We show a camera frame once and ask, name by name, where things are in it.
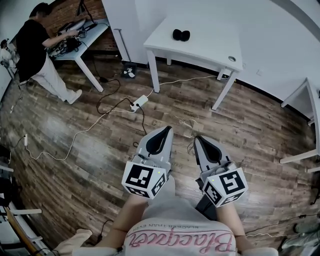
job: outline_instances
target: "power strip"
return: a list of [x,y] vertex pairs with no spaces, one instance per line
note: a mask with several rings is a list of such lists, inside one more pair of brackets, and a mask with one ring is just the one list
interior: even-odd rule
[[24,135],[24,146],[28,146],[28,134]]
[[148,102],[148,98],[145,95],[142,95],[140,98],[138,98],[134,103],[133,106],[131,106],[131,109],[136,112],[139,107],[142,107],[143,104]]

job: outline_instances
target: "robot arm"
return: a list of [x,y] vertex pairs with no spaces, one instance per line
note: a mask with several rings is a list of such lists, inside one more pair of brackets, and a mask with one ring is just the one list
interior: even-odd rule
[[155,198],[169,177],[173,138],[173,129],[167,126],[141,139],[132,161],[125,165],[121,182],[129,193]]
[[[173,137],[172,127],[166,126],[141,139],[132,161],[126,163],[122,178],[129,193],[150,199],[157,195],[171,171]],[[230,155],[216,140],[197,136],[194,150],[201,170],[196,181],[216,207],[238,200],[248,190],[242,169],[231,162]]]

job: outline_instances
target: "white cube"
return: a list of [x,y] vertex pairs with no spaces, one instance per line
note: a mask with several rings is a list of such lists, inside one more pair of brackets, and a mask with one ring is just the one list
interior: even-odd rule
[[121,184],[130,194],[154,199],[166,181],[166,169],[127,161]]
[[215,207],[238,200],[248,190],[248,184],[242,168],[206,178],[202,191]]

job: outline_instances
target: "black t-shirt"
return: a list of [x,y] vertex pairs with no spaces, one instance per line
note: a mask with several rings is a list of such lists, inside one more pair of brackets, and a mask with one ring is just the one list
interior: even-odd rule
[[16,49],[20,55],[18,68],[20,82],[37,74],[46,61],[43,42],[49,38],[46,29],[33,19],[27,20],[16,36]]

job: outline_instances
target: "man in black shirt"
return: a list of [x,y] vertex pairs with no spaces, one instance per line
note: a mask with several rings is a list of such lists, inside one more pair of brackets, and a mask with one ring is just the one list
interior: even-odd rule
[[45,47],[52,47],[68,37],[77,36],[78,31],[72,30],[50,38],[40,22],[51,11],[51,7],[47,3],[39,3],[18,32],[16,48],[20,55],[20,60],[16,67],[18,68],[21,83],[32,78],[62,101],[67,100],[69,104],[73,104],[81,96],[82,90],[74,92],[66,88],[66,84],[55,69]]

